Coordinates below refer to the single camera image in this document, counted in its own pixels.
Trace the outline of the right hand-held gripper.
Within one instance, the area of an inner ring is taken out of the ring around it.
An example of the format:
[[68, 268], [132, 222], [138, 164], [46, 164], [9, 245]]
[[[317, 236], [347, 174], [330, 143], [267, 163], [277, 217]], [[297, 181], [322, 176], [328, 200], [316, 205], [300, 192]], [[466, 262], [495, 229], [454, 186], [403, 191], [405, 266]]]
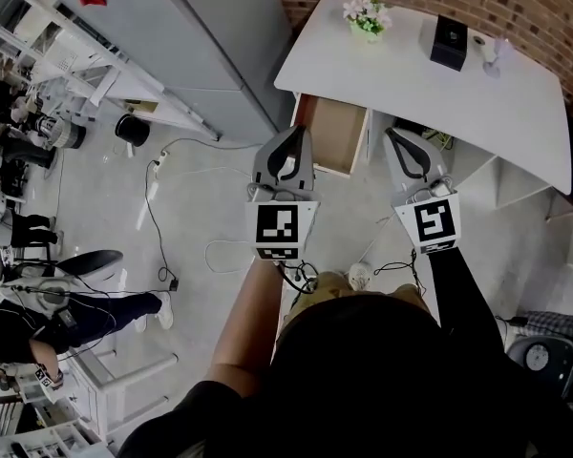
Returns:
[[457, 248], [459, 196], [453, 179], [444, 176], [448, 169], [439, 149], [421, 135], [396, 127], [385, 130], [383, 148], [394, 191], [404, 194], [418, 188], [394, 206], [414, 250], [430, 256]]

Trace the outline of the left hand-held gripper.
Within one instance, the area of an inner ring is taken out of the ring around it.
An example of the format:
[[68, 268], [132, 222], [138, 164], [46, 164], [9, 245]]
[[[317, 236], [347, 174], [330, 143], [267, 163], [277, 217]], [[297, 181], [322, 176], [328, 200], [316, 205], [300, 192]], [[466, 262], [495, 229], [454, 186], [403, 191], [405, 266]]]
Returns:
[[251, 178], [244, 212], [246, 240], [254, 255], [300, 260], [321, 205], [321, 197], [311, 192], [315, 176], [307, 127], [294, 125], [263, 145], [254, 157]]

